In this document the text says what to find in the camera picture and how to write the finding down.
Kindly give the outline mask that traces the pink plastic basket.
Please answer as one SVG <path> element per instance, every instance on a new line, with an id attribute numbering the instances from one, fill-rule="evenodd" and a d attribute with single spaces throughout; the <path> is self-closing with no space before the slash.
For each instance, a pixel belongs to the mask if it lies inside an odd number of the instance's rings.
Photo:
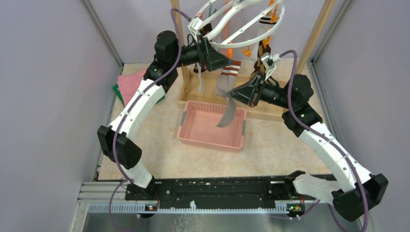
<path id="1" fill-rule="evenodd" d="M 247 110 L 238 107 L 232 123 L 224 128 L 225 105 L 201 101 L 186 102 L 177 137 L 183 144 L 226 152 L 239 152 L 243 147 Z"/>

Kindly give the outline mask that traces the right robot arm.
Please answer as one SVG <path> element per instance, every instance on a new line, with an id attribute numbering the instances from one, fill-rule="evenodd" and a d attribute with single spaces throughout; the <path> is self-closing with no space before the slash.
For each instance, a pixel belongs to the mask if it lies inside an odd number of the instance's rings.
<path id="1" fill-rule="evenodd" d="M 282 119 L 286 127 L 316 153 L 334 176 L 333 181 L 328 181 L 295 171 L 284 180 L 287 198 L 314 197 L 333 206 L 347 221 L 367 217 L 381 202 L 388 180 L 382 174 L 372 174 L 342 147 L 309 105 L 312 95 L 311 82 L 305 75 L 294 74 L 285 87 L 280 87 L 260 73 L 226 93 L 249 107 L 266 102 L 285 108 Z"/>

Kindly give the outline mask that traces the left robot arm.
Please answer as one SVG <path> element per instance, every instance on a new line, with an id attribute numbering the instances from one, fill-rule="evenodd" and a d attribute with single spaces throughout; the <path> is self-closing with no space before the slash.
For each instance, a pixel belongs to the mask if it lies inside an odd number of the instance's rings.
<path id="1" fill-rule="evenodd" d="M 126 180 L 137 186 L 137 194 L 144 200 L 155 194 L 155 180 L 142 163 L 142 150 L 134 137 L 153 106 L 166 94 L 176 78 L 177 69 L 197 63 L 209 71 L 221 69 L 233 60 L 217 51 L 201 34 L 197 42 L 181 46 L 173 31 L 157 35 L 155 56 L 140 86 L 120 115 L 108 126 L 100 126 L 97 136 L 104 155 L 114 162 Z"/>

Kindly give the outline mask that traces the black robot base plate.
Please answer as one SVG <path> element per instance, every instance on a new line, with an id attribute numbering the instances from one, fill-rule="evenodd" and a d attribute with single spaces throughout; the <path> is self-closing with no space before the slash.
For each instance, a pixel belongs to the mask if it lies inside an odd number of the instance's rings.
<path id="1" fill-rule="evenodd" d="M 147 188 L 128 184 L 125 199 L 142 213 L 283 214 L 301 218 L 308 197 L 291 196 L 283 176 L 154 179 Z"/>

